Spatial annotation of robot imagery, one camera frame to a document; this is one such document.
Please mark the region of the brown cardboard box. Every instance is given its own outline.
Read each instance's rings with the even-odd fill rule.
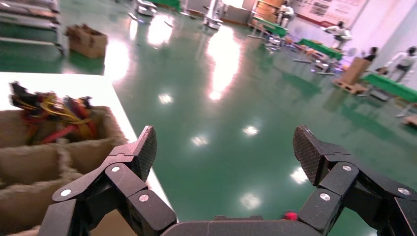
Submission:
[[[0,112],[0,141],[7,139],[4,137],[22,136],[13,139],[16,143],[0,142],[3,145],[0,146],[0,235],[29,230],[41,224],[57,189],[94,170],[113,147],[126,143],[109,108],[93,107],[92,111],[98,140],[34,146],[22,143],[25,132],[4,129],[22,126],[20,119],[16,119],[21,111]],[[118,229],[120,226],[112,222],[101,225],[102,231],[106,231],[106,227]]]
[[[355,58],[349,69],[343,74],[340,81],[349,85],[356,84],[360,76],[365,72],[370,64],[371,62],[368,60]]]
[[[256,13],[258,13],[260,16],[265,16],[270,13],[270,11],[263,9],[263,8],[256,8]]]
[[[82,55],[88,58],[100,58],[106,55],[106,47],[104,48],[92,48],[86,45],[83,45],[77,41],[69,41],[69,48],[76,52],[81,53]]]
[[[274,6],[281,6],[284,0],[270,0],[270,3]]]
[[[274,15],[274,14],[268,14],[268,15],[265,15],[264,16],[264,19],[266,20],[266,21],[269,21],[269,22],[272,22],[272,23],[275,23],[276,22],[276,15]]]
[[[106,55],[107,35],[98,32],[87,25],[73,25],[67,28],[69,48],[89,58]]]

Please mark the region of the textured fingertip pad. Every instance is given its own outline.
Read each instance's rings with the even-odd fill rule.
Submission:
[[[156,157],[157,141],[156,132],[153,126],[146,126],[138,140],[143,144],[138,145],[134,152],[139,158],[139,167],[141,171],[141,176],[139,176],[139,178],[145,182]]]
[[[296,159],[313,186],[316,186],[318,169],[322,158],[320,141],[313,135],[305,125],[296,128],[293,137],[293,148]]]

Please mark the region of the colorful wires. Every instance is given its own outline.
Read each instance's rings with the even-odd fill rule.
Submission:
[[[35,136],[41,129],[41,123],[56,121],[64,127],[52,134],[49,134],[41,141],[41,144],[55,142],[61,137],[76,137],[76,140],[90,140],[97,138],[96,126],[91,119],[90,97],[77,100],[65,97],[58,102],[54,93],[30,94],[17,82],[11,83],[13,95],[11,102],[14,106],[23,109],[22,120],[27,125],[27,144],[36,143]]]

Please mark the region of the wooden cabinet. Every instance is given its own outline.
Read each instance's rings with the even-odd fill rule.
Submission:
[[[283,1],[284,0],[255,0],[252,15],[275,23],[278,17],[279,8]],[[254,24],[252,17],[249,20],[249,24]]]

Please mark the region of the wall poster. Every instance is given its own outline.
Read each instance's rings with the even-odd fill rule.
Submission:
[[[297,17],[323,27],[337,25],[339,21],[350,27],[367,0],[292,0]]]

